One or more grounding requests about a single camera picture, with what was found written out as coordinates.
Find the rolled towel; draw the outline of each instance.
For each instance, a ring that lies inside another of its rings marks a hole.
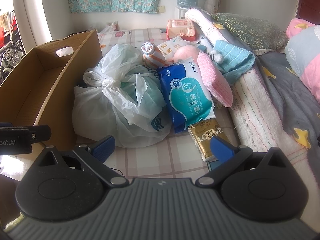
[[[141,50],[143,61],[149,68],[156,69],[172,65],[172,63],[166,61],[158,47],[151,42],[143,43]]]

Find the pink sponge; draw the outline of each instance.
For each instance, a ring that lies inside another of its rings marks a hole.
[[[214,65],[210,57],[202,51],[198,55],[198,66],[205,87],[225,107],[231,107],[233,97],[227,80]]]

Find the wet wipes package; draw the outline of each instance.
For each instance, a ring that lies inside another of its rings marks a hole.
[[[211,94],[193,60],[158,68],[157,71],[175,133],[202,119],[215,118]]]

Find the pink ball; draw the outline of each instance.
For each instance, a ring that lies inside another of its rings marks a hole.
[[[201,50],[192,45],[186,45],[179,48],[173,56],[174,63],[177,63],[179,60],[185,60],[189,57],[193,58],[193,61],[198,64],[198,55]]]

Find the plastic bag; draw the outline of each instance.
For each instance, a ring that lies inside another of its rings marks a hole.
[[[166,137],[172,122],[159,77],[142,65],[136,48],[117,44],[84,73],[90,87],[75,87],[76,134],[96,141],[113,135],[120,147],[145,147]]]
[[[114,32],[118,30],[118,22],[107,23],[107,26],[100,32],[100,34]]]

